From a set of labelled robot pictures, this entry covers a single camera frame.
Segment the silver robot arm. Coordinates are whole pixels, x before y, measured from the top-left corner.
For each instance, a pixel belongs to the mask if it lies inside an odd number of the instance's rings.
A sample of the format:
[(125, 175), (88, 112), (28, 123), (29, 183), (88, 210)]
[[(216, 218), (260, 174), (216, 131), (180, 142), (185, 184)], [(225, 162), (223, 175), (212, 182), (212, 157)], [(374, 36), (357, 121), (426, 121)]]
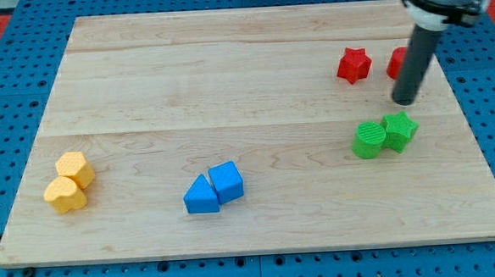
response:
[(442, 33), (450, 25), (475, 25), (489, 3), (490, 0), (402, 0), (414, 27), (392, 89), (395, 103), (409, 106), (414, 102)]

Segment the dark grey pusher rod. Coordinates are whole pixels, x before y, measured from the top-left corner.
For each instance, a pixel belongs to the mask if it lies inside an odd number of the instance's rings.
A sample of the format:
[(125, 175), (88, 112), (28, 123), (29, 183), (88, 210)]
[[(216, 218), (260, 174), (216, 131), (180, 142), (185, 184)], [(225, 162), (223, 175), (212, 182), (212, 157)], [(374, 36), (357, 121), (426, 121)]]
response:
[(427, 30), (418, 25), (414, 26), (403, 64), (391, 93), (392, 100), (396, 104), (409, 106), (418, 96), (418, 91), (441, 35), (441, 31)]

